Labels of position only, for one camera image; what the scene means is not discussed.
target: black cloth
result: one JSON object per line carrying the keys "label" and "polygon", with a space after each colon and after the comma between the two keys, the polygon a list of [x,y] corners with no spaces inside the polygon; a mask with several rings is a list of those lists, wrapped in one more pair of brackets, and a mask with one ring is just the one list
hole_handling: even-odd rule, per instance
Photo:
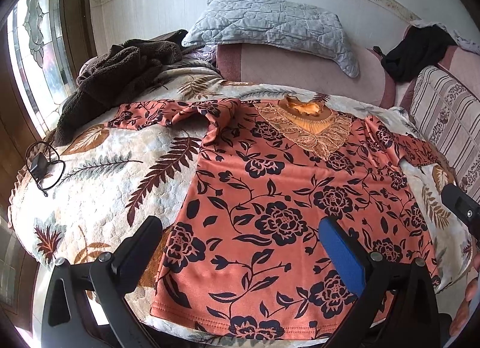
{"label": "black cloth", "polygon": [[382,66],[393,80],[411,81],[423,68],[438,64],[448,46],[455,45],[452,37],[438,26],[410,27],[405,39],[382,59]]}
{"label": "black cloth", "polygon": [[[181,42],[178,35],[174,39]],[[163,65],[181,60],[181,47],[170,40],[130,39],[113,45],[78,76],[78,90],[65,103],[58,121],[55,145],[66,145],[81,126],[110,108],[131,102],[153,84]]]}

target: stained glass window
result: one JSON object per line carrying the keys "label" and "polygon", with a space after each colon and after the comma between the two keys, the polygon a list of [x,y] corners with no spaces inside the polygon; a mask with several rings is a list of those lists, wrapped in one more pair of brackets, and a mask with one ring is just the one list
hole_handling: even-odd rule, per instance
{"label": "stained glass window", "polygon": [[13,73],[38,133],[53,130],[75,91],[60,25],[59,0],[20,0],[7,21]]}

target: silver bolt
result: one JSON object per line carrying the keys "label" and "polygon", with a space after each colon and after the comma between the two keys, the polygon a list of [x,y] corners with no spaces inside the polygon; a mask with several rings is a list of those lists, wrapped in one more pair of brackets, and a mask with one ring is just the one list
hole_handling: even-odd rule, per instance
{"label": "silver bolt", "polygon": [[419,267],[424,267],[425,266],[425,260],[422,259],[421,257],[417,257],[415,259],[415,264],[417,264]]}
{"label": "silver bolt", "polygon": [[55,259],[55,265],[60,266],[65,262],[64,257],[58,257],[58,259]]}
{"label": "silver bolt", "polygon": [[100,256],[98,256],[98,259],[101,261],[101,262],[107,262],[108,260],[110,260],[112,257],[112,254],[110,252],[103,252],[102,254],[100,254]]}
{"label": "silver bolt", "polygon": [[370,258],[371,258],[374,262],[381,262],[381,261],[383,260],[382,254],[381,254],[381,253],[378,253],[378,252],[371,252]]}

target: floral striped pillow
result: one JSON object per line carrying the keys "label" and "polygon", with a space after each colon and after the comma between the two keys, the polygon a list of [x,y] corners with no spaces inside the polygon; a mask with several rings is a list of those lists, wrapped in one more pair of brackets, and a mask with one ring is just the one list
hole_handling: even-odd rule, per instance
{"label": "floral striped pillow", "polygon": [[422,70],[410,111],[418,130],[448,159],[459,186],[480,199],[480,101],[434,66]]}

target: blue gripper pad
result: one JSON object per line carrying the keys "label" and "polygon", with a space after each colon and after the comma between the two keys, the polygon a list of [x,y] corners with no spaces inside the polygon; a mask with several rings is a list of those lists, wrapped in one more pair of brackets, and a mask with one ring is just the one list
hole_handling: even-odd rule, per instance
{"label": "blue gripper pad", "polygon": [[345,231],[335,221],[323,218],[318,225],[318,239],[347,289],[359,297],[366,286],[366,270],[360,257],[349,246]]}

